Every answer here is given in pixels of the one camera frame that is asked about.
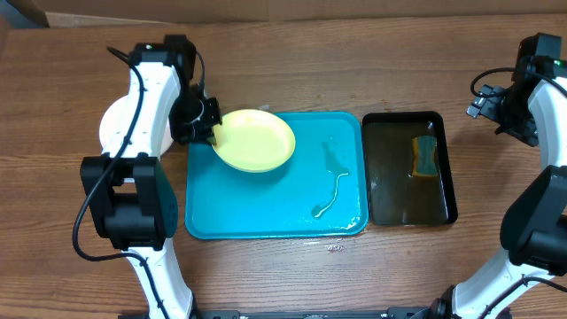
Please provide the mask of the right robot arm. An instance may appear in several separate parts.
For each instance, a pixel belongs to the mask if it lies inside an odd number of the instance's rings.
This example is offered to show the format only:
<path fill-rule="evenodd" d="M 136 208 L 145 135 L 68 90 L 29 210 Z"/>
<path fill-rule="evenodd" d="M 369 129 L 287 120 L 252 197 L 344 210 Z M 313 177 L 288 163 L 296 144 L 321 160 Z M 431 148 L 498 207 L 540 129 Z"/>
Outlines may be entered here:
<path fill-rule="evenodd" d="M 505 213 L 499 251 L 467 281 L 449 287 L 416 318 L 508 318 L 509 305 L 537 284 L 564 292 L 566 273 L 566 63 L 562 39 L 521 41 L 511 85 L 474 89 L 467 109 L 498 133 L 540 149 L 541 172 Z"/>

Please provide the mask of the white plate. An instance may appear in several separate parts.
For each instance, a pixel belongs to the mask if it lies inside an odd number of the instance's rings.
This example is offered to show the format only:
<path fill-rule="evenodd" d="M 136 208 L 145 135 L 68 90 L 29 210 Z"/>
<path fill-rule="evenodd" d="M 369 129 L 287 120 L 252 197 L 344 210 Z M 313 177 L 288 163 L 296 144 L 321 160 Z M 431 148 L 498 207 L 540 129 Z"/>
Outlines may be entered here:
<path fill-rule="evenodd" d="M 112 128 L 119 125 L 120 119 L 120 109 L 127 103 L 127 96 L 123 96 L 112 103 L 106 110 L 98 130 L 99 142 L 102 148 L 106 147 L 106 144 L 111 140 L 113 133 Z M 160 154 L 164 155 L 171 145 L 174 143 L 173 138 L 170 133 L 169 121 L 167 121 L 165 127 L 165 133 L 161 143 Z"/>

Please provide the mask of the yellow plate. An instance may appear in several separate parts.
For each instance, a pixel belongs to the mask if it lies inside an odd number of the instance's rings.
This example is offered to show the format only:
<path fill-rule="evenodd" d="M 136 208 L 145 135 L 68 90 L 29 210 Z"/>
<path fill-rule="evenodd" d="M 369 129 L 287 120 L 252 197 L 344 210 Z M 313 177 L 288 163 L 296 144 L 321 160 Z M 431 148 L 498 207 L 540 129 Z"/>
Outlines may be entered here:
<path fill-rule="evenodd" d="M 247 173 L 265 173 L 282 166 L 294 153 L 296 138 L 280 117 L 243 109 L 222 116 L 213 126 L 213 149 L 227 165 Z"/>

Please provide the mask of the yellow green sponge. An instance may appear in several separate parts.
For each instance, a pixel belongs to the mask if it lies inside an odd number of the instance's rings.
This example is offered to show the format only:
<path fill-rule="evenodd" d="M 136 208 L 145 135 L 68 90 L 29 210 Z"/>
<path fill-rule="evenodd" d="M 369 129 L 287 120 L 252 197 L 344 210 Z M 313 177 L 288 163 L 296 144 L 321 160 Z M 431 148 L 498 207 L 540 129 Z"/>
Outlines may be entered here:
<path fill-rule="evenodd" d="M 438 175 L 436 149 L 435 136 L 417 136 L 412 139 L 412 176 L 435 177 Z"/>

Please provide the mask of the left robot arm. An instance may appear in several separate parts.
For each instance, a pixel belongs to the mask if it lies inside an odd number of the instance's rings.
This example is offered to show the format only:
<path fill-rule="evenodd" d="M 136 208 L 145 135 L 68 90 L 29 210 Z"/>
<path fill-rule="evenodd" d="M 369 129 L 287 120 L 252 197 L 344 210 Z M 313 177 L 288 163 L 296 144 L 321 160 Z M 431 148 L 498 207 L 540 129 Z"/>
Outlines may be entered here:
<path fill-rule="evenodd" d="M 175 192 L 160 157 L 164 136 L 178 144 L 214 144 L 221 123 L 218 101 L 193 83 L 204 62 L 186 35 L 160 43 L 137 43 L 126 54 L 126 104 L 112 138 L 98 156 L 83 159 L 80 176 L 86 198 L 72 230 L 75 252 L 84 260 L 125 259 L 147 299 L 147 318 L 199 318 L 173 246 L 179 221 Z"/>

